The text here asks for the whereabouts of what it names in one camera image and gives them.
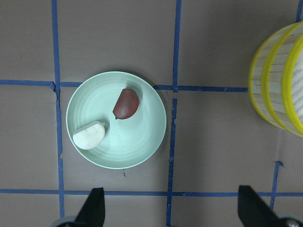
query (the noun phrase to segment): plastic food piece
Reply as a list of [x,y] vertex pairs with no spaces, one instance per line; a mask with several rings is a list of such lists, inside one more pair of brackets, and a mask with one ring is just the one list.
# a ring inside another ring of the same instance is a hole
[[89,150],[101,143],[104,135],[104,124],[94,121],[76,130],[72,135],[72,139],[77,147]]
[[127,119],[134,115],[139,105],[138,95],[131,89],[122,90],[113,113],[116,119]]

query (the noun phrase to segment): plate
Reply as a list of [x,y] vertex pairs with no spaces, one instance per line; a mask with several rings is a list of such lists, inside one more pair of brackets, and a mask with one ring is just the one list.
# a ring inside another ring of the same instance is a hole
[[[136,92],[139,106],[132,117],[116,120],[113,109],[124,88]],[[105,123],[104,139],[97,147],[82,150],[74,144],[72,134],[93,121]],[[66,127],[74,147],[88,161],[123,169],[144,162],[159,148],[166,131],[166,113],[158,93],[145,80],[126,72],[104,72],[74,92],[67,107]]]

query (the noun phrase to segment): black object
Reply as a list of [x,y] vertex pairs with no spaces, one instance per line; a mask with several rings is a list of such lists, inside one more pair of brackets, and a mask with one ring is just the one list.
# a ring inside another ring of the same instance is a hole
[[104,220],[104,190],[93,188],[74,222],[65,222],[58,227],[103,227]]
[[239,186],[238,215],[245,227],[303,227],[293,218],[278,218],[250,186]]

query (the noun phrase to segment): gray floor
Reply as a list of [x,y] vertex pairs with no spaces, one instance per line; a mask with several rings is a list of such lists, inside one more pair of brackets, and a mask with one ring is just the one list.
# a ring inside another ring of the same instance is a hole
[[[175,0],[57,4],[61,82],[120,70],[172,85]],[[246,87],[253,54],[266,37],[295,22],[297,5],[183,0],[178,85]],[[0,1],[2,80],[55,82],[51,0]],[[110,170],[85,160],[68,138],[65,114],[75,89],[62,86],[60,97],[66,191],[166,192],[176,98],[174,192],[237,192],[239,184],[271,192],[276,161],[285,166],[277,191],[303,192],[303,139],[263,121],[247,93],[157,90],[168,117],[161,147],[138,166]],[[0,96],[0,226],[50,226],[60,216],[56,94],[47,86],[0,85]],[[66,194],[65,215],[76,215],[86,197]],[[108,195],[104,226],[165,226],[166,203],[166,196]],[[303,219],[302,204],[303,197],[277,197],[274,210]],[[237,197],[173,196],[171,225],[240,227]]]

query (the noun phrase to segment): light green plate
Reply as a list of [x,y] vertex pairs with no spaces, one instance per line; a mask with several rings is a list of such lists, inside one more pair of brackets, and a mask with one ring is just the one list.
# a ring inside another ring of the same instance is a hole
[[[139,107],[132,117],[116,120],[113,109],[123,88],[137,93]],[[74,144],[72,134],[93,121],[105,123],[105,137],[94,149],[82,150]],[[155,153],[164,138],[166,113],[158,93],[146,81],[125,72],[105,72],[89,78],[74,92],[67,107],[66,126],[74,147],[88,161],[123,169]]]

